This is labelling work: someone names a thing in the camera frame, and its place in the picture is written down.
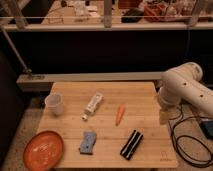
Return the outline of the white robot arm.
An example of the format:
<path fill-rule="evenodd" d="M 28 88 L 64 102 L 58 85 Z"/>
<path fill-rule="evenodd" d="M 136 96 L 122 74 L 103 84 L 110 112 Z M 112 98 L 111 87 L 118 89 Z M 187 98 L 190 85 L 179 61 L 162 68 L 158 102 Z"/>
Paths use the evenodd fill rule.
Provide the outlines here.
<path fill-rule="evenodd" d="M 187 62 L 162 73 L 157 101 L 161 107 L 159 122 L 164 125 L 170 118 L 169 110 L 182 99 L 199 110 L 213 115 L 213 90 L 200 83 L 202 68 L 195 62 Z"/>

